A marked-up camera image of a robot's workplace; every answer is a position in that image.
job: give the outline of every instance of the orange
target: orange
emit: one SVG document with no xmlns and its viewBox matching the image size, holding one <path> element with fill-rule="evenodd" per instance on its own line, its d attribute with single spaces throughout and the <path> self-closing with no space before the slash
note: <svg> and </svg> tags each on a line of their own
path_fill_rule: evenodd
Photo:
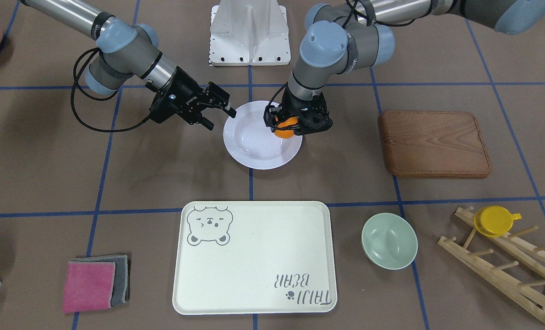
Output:
<svg viewBox="0 0 545 330">
<path fill-rule="evenodd" d="M 295 125 L 298 123 L 297 117 L 291 117 L 287 119 L 284 123 L 280 123 L 278 127 L 287 127 L 291 125 Z M 274 134 L 278 136 L 279 138 L 291 138 L 295 135 L 293 130 L 275 130 Z"/>
</svg>

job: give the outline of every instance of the white plate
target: white plate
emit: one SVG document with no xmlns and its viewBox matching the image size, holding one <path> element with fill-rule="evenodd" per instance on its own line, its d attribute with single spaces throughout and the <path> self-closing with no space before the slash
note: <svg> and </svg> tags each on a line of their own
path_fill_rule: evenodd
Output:
<svg viewBox="0 0 545 330">
<path fill-rule="evenodd" d="M 178 313 L 325 313 L 337 300 L 323 203 L 195 201 L 183 209 L 173 286 Z"/>
<path fill-rule="evenodd" d="M 302 136 L 280 138 L 262 119 L 268 101 L 254 101 L 236 109 L 224 125 L 224 144 L 235 160 L 256 170 L 270 170 L 288 163 L 301 147 Z"/>
</svg>

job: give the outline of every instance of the black cable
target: black cable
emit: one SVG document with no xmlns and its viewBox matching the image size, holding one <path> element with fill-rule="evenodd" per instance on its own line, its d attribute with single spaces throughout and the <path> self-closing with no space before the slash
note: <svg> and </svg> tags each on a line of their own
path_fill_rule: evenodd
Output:
<svg viewBox="0 0 545 330">
<path fill-rule="evenodd" d="M 78 59 L 77 61 L 75 62 L 75 65 L 73 65 L 73 80 L 76 79 L 77 77 L 77 67 L 79 65 L 79 63 L 83 60 L 83 58 L 86 57 L 87 54 L 91 53 L 91 52 L 99 52 L 99 48 L 92 48 L 88 51 L 86 51 L 85 53 L 83 53 Z M 88 92 L 86 92 L 85 90 L 83 90 L 82 86 L 77 83 L 77 88 L 80 90 L 80 92 L 82 94 L 84 94 L 85 96 L 87 96 L 88 98 L 92 99 L 92 100 L 96 100 L 96 101 L 107 101 L 107 100 L 110 100 L 112 99 L 114 96 L 116 96 L 116 94 L 118 94 L 118 91 L 115 91 L 113 94 L 111 94 L 110 96 L 108 96 L 107 98 L 96 98 L 95 96 L 92 96 L 90 94 L 88 94 Z"/>
<path fill-rule="evenodd" d="M 392 28 L 407 27 L 408 25 L 411 25 L 413 22 L 415 22 L 415 19 L 411 19 L 411 21 L 408 21 L 407 23 L 402 23 L 402 24 L 389 24 L 389 23 L 377 21 L 378 24 L 384 25 L 386 27 L 392 27 Z"/>
<path fill-rule="evenodd" d="M 134 125 L 134 126 L 131 126 L 131 127 L 128 127 L 128 128 L 125 128 L 125 129 L 110 129 L 110 130 L 106 130 L 106 129 L 98 129 L 96 127 L 93 127 L 93 126 L 90 126 L 88 124 L 86 124 L 84 121 L 82 121 L 82 119 L 79 117 L 79 115 L 77 114 L 77 110 L 75 108 L 75 91 L 79 88 L 84 94 L 86 94 L 86 96 L 88 96 L 89 98 L 92 98 L 93 100 L 109 100 L 110 98 L 113 98 L 113 96 L 116 94 L 114 93 L 112 96 L 110 96 L 109 98 L 105 98 L 105 99 L 99 99 L 99 98 L 94 98 L 93 96 L 91 95 L 88 95 L 87 93 L 85 93 L 82 88 L 79 86 L 79 79 L 82 77 L 82 74 L 83 72 L 85 71 L 85 69 L 87 68 L 88 64 L 91 62 L 91 60 L 94 58 L 94 56 L 99 52 L 99 48 L 93 48 L 93 49 L 90 49 L 88 51 L 86 51 L 85 53 L 83 53 L 76 61 L 75 63 L 75 66 L 74 66 L 74 71 L 73 71 L 73 86 L 71 87 L 71 110 L 73 111 L 73 115 L 75 116 L 75 118 L 77 119 L 77 121 L 79 121 L 79 123 L 85 127 L 87 127 L 88 129 L 90 130 L 94 130 L 96 132 L 101 132 L 101 133 L 118 133 L 118 132 L 127 132 L 129 130 L 133 130 L 139 126 L 141 126 L 143 123 L 146 123 L 150 118 L 151 118 L 151 114 L 149 113 L 146 117 L 144 117 L 144 119 L 142 119 L 142 121 L 140 121 L 138 124 Z M 80 68 L 79 72 L 76 72 L 76 67 L 78 67 L 78 63 L 81 62 L 81 60 L 83 58 L 85 58 L 89 53 L 90 56 L 87 58 L 86 62 L 83 63 L 82 67 Z"/>
<path fill-rule="evenodd" d="M 357 12 L 356 5 L 358 4 L 358 2 L 359 2 L 358 0 L 355 0 L 354 4 L 350 6 L 350 15 L 348 15 L 348 18 L 346 18 L 346 21 L 344 22 L 344 24 L 342 24 L 342 28 L 346 27 L 346 25 L 350 22 L 352 15 L 354 15 L 354 13 Z"/>
<path fill-rule="evenodd" d="M 265 110 L 264 110 L 264 114 L 262 115 L 262 118 L 264 119 L 264 122 L 265 122 L 265 123 L 267 122 L 267 112 L 270 112 L 269 109 L 270 109 L 270 107 L 271 107 L 271 104 L 273 104 L 273 101 L 275 100 L 275 98 L 276 98 L 279 94 L 281 94 L 281 92 L 283 91 L 283 89 L 287 88 L 288 85 L 289 85 L 289 82 L 284 83 L 284 84 L 281 86 L 281 88 L 279 88 L 279 89 L 277 90 L 277 92 L 272 96 L 271 100 L 268 101 L 268 105 L 266 106 L 266 108 L 264 108 L 264 109 L 265 109 Z"/>
<path fill-rule="evenodd" d="M 267 107 L 270 107 L 271 104 L 273 104 L 275 98 L 276 98 L 279 94 L 281 94 L 281 92 L 283 91 L 283 89 L 287 88 L 288 85 L 289 85 L 289 82 L 286 82 L 286 83 L 284 83 L 284 84 L 281 86 L 281 88 L 279 88 L 279 89 L 277 90 L 277 92 L 272 96 L 271 100 L 268 101 Z"/>
<path fill-rule="evenodd" d="M 350 7 L 351 10 L 355 11 L 358 16 L 362 17 L 363 19 L 366 19 L 367 22 L 369 21 L 367 15 L 364 15 L 363 13 L 356 10 L 356 1 L 354 2 L 354 4 L 352 4 L 350 3 L 350 0 L 346 0 L 346 4 L 348 5 L 348 7 Z M 411 21 L 408 21 L 407 23 L 402 23 L 402 24 L 390 24 L 390 23 L 385 23 L 381 21 L 377 21 L 376 23 L 384 25 L 386 27 L 399 28 L 399 27 L 406 27 L 408 25 L 411 25 L 413 22 L 415 22 L 415 19 L 411 19 Z"/>
</svg>

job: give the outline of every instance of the white tray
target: white tray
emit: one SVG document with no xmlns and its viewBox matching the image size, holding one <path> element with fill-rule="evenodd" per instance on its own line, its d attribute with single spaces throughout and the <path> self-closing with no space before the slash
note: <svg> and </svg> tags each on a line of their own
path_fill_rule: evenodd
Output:
<svg viewBox="0 0 545 330">
<path fill-rule="evenodd" d="M 183 208 L 173 286 L 178 313 L 325 313 L 337 300 L 323 203 L 194 201 Z"/>
</svg>

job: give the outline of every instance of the brand logo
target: brand logo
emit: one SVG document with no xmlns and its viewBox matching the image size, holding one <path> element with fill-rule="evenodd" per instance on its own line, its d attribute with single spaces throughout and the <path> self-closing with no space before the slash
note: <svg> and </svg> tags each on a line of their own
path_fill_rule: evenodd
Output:
<svg viewBox="0 0 545 330">
<path fill-rule="evenodd" d="M 189 105 L 189 103 L 193 102 L 194 100 L 197 100 L 197 96 L 193 96 L 191 100 L 187 101 L 185 104 Z"/>
<path fill-rule="evenodd" d="M 99 32 L 99 24 L 96 24 L 93 28 L 93 35 L 97 38 L 98 37 L 98 33 Z"/>
<path fill-rule="evenodd" d="M 358 64 L 358 58 L 355 58 L 354 61 L 352 61 L 352 65 L 350 65 L 350 68 L 348 69 L 348 71 L 350 72 L 354 71 L 356 64 Z"/>
</svg>

